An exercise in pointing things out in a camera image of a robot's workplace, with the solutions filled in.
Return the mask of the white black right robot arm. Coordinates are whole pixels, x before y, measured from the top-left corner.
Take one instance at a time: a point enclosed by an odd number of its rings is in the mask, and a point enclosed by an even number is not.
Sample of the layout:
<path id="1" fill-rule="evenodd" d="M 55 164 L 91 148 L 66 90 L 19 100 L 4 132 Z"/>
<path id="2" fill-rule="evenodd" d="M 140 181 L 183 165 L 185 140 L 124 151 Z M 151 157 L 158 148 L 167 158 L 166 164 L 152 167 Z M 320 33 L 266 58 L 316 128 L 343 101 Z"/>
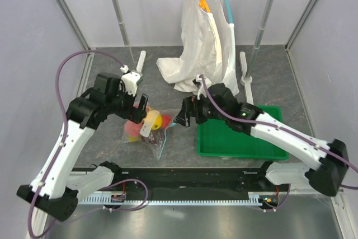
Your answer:
<path id="1" fill-rule="evenodd" d="M 221 120 L 235 132 L 267 141 L 300 159 L 305 164 L 303 176 L 315 191 L 330 197 L 338 193 L 349 163 L 344 142 L 327 142 L 299 132 L 259 107 L 237 101 L 223 83 L 198 82 L 197 86 L 198 94 L 183 99 L 175 123 L 188 127 L 192 118 L 198 125 Z"/>

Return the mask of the peach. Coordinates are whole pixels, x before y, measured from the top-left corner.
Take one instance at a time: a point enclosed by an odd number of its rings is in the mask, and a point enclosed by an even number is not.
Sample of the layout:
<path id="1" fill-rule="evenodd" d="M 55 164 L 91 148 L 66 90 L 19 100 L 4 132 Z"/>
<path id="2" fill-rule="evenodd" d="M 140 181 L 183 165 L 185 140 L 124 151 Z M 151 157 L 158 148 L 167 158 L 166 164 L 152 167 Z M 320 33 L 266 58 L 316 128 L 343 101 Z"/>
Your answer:
<path id="1" fill-rule="evenodd" d="M 124 131 L 130 137 L 138 137 L 140 136 L 140 130 L 142 126 L 142 123 L 136 124 L 128 120 L 124 125 Z"/>

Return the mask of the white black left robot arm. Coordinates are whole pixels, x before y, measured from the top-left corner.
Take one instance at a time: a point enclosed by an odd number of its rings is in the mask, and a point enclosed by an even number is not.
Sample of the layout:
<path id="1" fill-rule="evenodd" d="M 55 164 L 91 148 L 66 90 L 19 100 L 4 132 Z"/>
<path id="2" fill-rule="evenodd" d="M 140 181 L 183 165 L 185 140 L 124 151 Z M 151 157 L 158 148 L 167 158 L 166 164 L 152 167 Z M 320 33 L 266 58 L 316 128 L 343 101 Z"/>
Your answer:
<path id="1" fill-rule="evenodd" d="M 136 124 L 142 122 L 147 114 L 148 96 L 142 95 L 139 104 L 134 104 L 142 80 L 137 71 L 122 76 L 98 74 L 93 87 L 70 102 L 59 138 L 45 165 L 29 185 L 18 188 L 17 196 L 64 222 L 78 203 L 95 191 L 121 188 L 123 177 L 117 173 L 120 168 L 112 162 L 104 162 L 77 180 L 70 180 L 69 176 L 83 147 L 109 115 Z"/>

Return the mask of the purple grape bunch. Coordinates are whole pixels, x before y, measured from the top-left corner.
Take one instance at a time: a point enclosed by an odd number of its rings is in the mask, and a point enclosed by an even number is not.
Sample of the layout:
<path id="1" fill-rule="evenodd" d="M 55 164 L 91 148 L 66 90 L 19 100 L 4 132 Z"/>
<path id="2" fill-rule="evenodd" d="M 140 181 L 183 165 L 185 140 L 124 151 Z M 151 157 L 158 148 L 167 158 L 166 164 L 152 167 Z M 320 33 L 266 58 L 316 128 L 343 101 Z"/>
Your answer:
<path id="1" fill-rule="evenodd" d="M 152 130 L 148 137 L 142 137 L 142 141 L 149 145 L 161 146 L 164 142 L 164 131 L 162 129 Z"/>

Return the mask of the orange fruit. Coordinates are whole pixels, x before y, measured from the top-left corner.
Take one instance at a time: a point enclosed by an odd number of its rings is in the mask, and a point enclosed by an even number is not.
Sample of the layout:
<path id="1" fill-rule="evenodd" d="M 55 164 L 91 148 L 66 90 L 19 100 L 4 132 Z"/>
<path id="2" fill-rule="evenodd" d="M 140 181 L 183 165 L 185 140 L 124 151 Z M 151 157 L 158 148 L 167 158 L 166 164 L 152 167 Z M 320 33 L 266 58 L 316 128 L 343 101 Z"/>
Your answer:
<path id="1" fill-rule="evenodd" d="M 160 129 L 162 124 L 163 124 L 163 118 L 162 118 L 161 114 L 158 114 L 153 125 L 152 125 L 152 130 Z"/>

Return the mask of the red strawberry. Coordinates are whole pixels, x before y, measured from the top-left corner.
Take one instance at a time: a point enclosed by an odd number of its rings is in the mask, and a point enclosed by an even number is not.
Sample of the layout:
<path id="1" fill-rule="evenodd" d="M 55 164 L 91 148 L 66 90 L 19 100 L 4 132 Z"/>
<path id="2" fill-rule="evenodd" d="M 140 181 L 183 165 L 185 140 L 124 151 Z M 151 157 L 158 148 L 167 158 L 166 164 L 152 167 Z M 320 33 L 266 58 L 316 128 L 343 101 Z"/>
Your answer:
<path id="1" fill-rule="evenodd" d="M 170 125 L 172 122 L 173 117 L 171 117 L 169 114 L 162 114 L 162 129 L 165 129 Z"/>

